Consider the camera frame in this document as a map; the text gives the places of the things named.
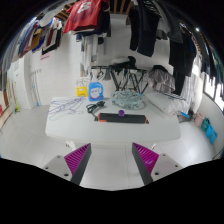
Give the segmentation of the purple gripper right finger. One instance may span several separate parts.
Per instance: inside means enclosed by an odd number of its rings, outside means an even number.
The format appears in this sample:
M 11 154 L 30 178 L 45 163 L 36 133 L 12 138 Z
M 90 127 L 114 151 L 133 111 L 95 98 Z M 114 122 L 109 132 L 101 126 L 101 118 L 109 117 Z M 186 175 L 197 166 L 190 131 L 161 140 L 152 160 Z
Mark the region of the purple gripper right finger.
M 132 144 L 132 155 L 137 164 L 143 183 L 145 185 L 152 183 L 153 179 L 151 177 L 151 173 L 159 155 L 137 143 Z

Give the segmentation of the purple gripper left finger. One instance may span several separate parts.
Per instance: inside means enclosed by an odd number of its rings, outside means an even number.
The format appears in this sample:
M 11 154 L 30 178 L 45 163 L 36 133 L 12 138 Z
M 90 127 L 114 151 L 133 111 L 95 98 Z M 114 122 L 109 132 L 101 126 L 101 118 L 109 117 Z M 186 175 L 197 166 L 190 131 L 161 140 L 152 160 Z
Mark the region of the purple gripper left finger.
M 91 144 L 88 143 L 72 151 L 64 157 L 68 168 L 72 173 L 72 183 L 76 185 L 81 183 L 91 153 Z

